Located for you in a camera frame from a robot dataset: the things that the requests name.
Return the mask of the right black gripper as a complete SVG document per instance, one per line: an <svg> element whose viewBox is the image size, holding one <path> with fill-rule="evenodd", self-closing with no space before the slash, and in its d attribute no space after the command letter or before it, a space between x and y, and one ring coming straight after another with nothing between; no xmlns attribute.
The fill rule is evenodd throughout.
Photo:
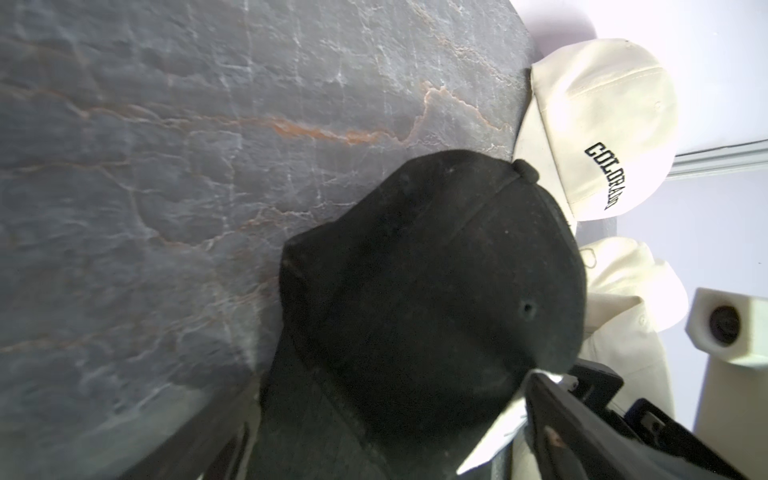
<svg viewBox="0 0 768 480"><path fill-rule="evenodd" d="M568 372L570 393L620 435L635 441L682 441L684 428L646 398L636 400L620 415L610 402L624 386L611 368L588 360L577 360Z"/></svg>

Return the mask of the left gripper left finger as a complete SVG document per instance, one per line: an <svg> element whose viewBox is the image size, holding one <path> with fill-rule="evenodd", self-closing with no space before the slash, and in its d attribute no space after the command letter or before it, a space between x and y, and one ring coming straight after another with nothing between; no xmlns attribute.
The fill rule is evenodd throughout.
<svg viewBox="0 0 768 480"><path fill-rule="evenodd" d="M215 395L122 479L244 479L261 419L260 379Z"/></svg>

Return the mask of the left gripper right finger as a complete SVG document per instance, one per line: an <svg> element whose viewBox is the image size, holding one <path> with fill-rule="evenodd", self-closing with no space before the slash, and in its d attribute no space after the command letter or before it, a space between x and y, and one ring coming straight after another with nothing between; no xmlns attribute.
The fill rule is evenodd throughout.
<svg viewBox="0 0 768 480"><path fill-rule="evenodd" d="M526 406L543 479L741 479L715 455L674 456L631 440L546 375L529 376Z"/></svg>

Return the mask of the black cap with white patch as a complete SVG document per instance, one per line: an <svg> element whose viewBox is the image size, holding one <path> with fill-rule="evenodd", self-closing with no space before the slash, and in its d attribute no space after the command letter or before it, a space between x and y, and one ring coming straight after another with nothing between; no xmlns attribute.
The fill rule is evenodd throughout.
<svg viewBox="0 0 768 480"><path fill-rule="evenodd" d="M528 372L580 350L582 259L523 160L412 159L289 239L252 479L454 479Z"/></svg>

